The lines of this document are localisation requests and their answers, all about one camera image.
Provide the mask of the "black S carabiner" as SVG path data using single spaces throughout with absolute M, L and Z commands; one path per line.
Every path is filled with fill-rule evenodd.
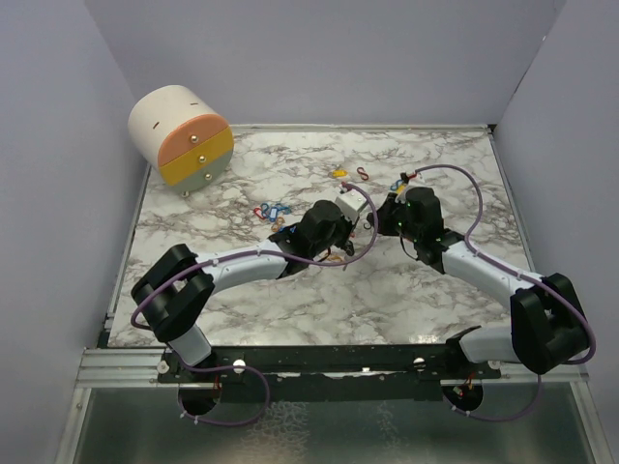
M 374 218 L 372 213 L 368 213 L 365 219 L 364 228 L 366 230 L 374 227 Z

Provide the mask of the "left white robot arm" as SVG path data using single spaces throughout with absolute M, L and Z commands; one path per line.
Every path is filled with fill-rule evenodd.
M 353 255 L 349 237 L 359 215 L 341 199 L 319 200 L 299 222 L 256 246 L 203 255 L 185 244 L 173 246 L 133 287 L 133 301 L 157 341 L 181 358 L 183 373 L 203 381 L 213 372 L 214 359 L 197 319 L 209 298 L 245 283 L 298 274 L 331 247 Z

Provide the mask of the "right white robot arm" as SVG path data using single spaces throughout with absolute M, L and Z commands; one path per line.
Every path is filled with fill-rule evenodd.
M 519 270 L 471 248 L 464 235 L 445 226 L 432 188 L 391 192 L 368 223 L 380 236 L 410 242 L 415 260 L 458 278 L 508 309 L 505 327 L 468 329 L 451 337 L 446 370 L 465 378 L 479 363 L 520 363 L 543 375 L 592 346 L 586 319 L 571 281 Z

